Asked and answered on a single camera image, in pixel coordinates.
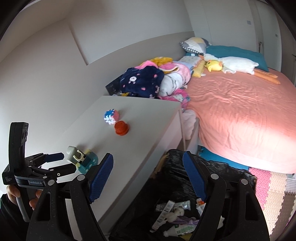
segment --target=yellow clothing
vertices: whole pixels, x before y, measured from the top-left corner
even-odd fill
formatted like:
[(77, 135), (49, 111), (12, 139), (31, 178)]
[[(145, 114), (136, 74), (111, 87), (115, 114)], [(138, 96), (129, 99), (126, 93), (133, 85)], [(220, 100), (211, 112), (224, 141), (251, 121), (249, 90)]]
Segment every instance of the yellow clothing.
[(121, 93), (121, 96), (128, 96), (129, 92), (128, 93)]
[(163, 71), (164, 74), (169, 74), (169, 73), (174, 72), (174, 71), (177, 71), (177, 70), (178, 70), (178, 68), (176, 68), (174, 70), (171, 70), (171, 71), (163, 71), (163, 70), (162, 71)]
[(160, 67), (163, 64), (171, 63), (173, 59), (169, 57), (156, 57), (154, 59), (151, 59), (150, 61), (155, 63), (158, 67)]

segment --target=door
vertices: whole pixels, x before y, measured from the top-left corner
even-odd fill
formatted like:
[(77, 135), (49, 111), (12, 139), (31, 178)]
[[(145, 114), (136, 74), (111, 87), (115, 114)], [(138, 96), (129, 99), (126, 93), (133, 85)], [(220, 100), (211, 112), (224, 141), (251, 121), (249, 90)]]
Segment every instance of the door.
[(264, 58), (269, 68), (281, 71), (281, 32), (274, 9), (266, 3), (256, 1), (263, 30)]
[(253, 16), (247, 0), (198, 1), (202, 3), (205, 10), (211, 44), (257, 51)]
[(296, 72), (296, 41), (285, 22), (277, 14), (281, 30), (282, 63), (281, 72), (295, 85)]

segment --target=trash bin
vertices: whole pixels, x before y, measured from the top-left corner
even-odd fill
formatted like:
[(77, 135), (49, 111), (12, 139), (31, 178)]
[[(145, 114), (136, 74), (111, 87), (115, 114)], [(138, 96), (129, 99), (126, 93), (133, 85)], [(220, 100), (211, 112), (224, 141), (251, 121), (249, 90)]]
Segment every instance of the trash bin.
[[(156, 241), (156, 240), (183, 240), (180, 237), (164, 237), (163, 232), (169, 230), (173, 224), (165, 223), (156, 232), (151, 233), (151, 227), (157, 220), (160, 212), (155, 211), (156, 205), (173, 202), (190, 201), (191, 210), (185, 210), (186, 217), (200, 218), (196, 209), (196, 199), (191, 182), (183, 166), (184, 152), (169, 150), (167, 158), (161, 171), (148, 179), (139, 194), (133, 200), (128, 209), (111, 231), (110, 241)], [(204, 164), (212, 173), (217, 173), (224, 180), (237, 183), (240, 179), (246, 179), (253, 190), (255, 190), (257, 178), (246, 170), (239, 170), (230, 167), (226, 163), (206, 161), (203, 158), (193, 155), (194, 159)], [(227, 201), (224, 202), (222, 216), (227, 220)], [(219, 240), (223, 234), (223, 227), (217, 230), (215, 239)]]

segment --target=human hand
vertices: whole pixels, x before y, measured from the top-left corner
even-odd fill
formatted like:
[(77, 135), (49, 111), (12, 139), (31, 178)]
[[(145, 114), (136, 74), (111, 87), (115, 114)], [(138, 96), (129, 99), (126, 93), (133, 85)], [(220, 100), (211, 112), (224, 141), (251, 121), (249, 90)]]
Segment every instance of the human hand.
[(37, 205), (37, 202), (38, 202), (41, 194), (42, 194), (42, 190), (37, 190), (36, 191), (36, 197), (29, 202), (30, 207), (32, 207), (33, 210), (35, 210), (35, 207)]
[[(20, 191), (18, 190), (18, 188), (15, 186), (15, 185), (8, 185), (6, 187), (6, 190), (7, 190), (7, 196), (9, 198), (9, 200), (14, 203), (15, 205), (17, 205), (17, 200), (16, 198), (19, 198), (20, 197)], [(36, 198), (32, 199), (30, 202), (29, 202), (29, 205), (30, 207), (32, 207), (32, 209), (34, 210), (36, 205), (37, 205), (37, 202), (41, 196), (41, 193), (42, 191), (41, 190), (37, 190), (36, 191)]]

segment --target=foam floor mat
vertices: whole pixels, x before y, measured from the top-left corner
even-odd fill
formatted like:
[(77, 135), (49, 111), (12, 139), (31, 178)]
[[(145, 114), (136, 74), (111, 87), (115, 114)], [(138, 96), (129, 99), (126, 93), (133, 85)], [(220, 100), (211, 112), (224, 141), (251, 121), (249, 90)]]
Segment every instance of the foam floor mat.
[(286, 174), (250, 168), (257, 177), (256, 196), (263, 210), (270, 234), (274, 241), (282, 233), (294, 213), (296, 180)]

